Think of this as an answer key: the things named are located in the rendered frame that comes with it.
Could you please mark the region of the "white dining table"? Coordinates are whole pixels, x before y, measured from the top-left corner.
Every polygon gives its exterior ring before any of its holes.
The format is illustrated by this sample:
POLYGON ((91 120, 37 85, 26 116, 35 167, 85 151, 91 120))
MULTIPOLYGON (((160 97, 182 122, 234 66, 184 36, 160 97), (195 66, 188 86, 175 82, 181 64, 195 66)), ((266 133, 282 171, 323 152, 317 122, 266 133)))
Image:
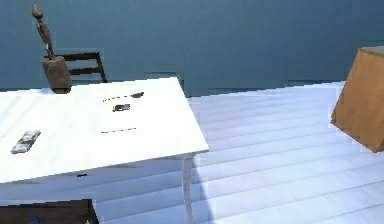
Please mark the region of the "white dining table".
POLYGON ((38 89, 0 92, 0 205, 35 203, 19 183, 94 169, 176 158, 184 202, 191 202, 193 158, 209 149, 175 77, 78 85, 68 94, 38 89), (144 92, 141 98, 102 102, 144 92), (125 111, 112 111, 130 104, 125 111), (102 130, 135 130, 101 134, 102 130), (26 153, 11 149, 26 131, 41 134, 26 153))

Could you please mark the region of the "thin dark pencil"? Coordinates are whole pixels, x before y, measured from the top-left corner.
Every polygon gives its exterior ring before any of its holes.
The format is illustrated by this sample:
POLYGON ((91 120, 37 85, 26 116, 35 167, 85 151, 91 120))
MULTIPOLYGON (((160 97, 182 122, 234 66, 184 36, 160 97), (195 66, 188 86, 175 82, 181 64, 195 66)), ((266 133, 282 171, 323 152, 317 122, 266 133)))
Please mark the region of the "thin dark pencil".
POLYGON ((135 130, 135 127, 130 128, 119 128, 119 129, 111 129, 111 130, 102 130, 100 131, 101 134, 108 134, 108 133, 116 133, 116 132, 123 132, 123 131, 131 131, 135 130))
POLYGON ((124 96, 115 96, 115 97, 109 97, 102 100, 102 102, 109 102, 109 101, 121 101, 121 100, 127 100, 130 99, 130 95, 124 95, 124 96))

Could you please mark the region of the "dark wooden slatted chair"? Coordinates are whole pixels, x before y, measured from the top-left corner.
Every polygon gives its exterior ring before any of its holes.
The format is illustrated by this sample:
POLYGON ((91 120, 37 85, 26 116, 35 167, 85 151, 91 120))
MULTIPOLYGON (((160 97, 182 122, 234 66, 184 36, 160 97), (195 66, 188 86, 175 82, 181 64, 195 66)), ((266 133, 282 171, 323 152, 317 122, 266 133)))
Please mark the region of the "dark wooden slatted chair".
POLYGON ((69 73, 73 76, 84 74, 99 74, 101 76, 101 81, 103 83, 107 83, 107 78, 99 52, 64 54, 63 58, 66 62, 95 60, 97 62, 96 67, 70 69, 69 73))

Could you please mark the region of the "brown wooden statue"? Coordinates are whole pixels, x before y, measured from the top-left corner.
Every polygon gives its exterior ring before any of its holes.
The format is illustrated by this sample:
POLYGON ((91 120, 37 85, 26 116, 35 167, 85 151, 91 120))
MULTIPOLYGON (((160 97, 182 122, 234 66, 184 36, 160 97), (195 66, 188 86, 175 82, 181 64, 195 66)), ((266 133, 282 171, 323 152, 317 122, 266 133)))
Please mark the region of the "brown wooden statue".
POLYGON ((55 55, 48 25, 42 20, 43 12, 36 4, 32 5, 32 16, 37 20, 36 28, 47 53, 47 57, 42 60, 42 67, 49 86, 56 94, 67 94, 72 88, 68 66, 63 56, 55 55))

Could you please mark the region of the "grey remote control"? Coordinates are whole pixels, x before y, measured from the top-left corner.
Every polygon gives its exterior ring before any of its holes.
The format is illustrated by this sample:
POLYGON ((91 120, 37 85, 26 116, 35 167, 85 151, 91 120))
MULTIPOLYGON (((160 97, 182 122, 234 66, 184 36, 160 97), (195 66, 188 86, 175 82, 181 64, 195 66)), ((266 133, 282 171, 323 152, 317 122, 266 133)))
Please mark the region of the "grey remote control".
POLYGON ((40 136, 40 130, 26 131, 23 136, 17 141, 17 143, 11 149, 12 154, 26 153, 28 152, 37 138, 40 136))

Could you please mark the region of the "brown wooden cabinet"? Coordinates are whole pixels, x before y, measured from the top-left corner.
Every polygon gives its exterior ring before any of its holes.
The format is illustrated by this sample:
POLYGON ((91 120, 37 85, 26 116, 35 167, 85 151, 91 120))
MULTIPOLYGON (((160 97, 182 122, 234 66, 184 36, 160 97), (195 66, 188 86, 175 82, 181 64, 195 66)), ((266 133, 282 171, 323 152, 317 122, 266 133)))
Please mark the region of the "brown wooden cabinet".
POLYGON ((370 151, 384 152, 384 46, 358 49, 331 123, 370 151))

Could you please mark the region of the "dark brown chair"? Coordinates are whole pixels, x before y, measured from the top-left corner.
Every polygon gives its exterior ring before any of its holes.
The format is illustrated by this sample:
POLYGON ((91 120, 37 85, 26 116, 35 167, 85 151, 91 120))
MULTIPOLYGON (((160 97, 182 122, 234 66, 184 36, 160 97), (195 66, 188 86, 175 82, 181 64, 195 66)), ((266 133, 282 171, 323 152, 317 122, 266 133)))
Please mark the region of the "dark brown chair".
POLYGON ((0 224, 100 224, 91 199, 0 206, 0 224))

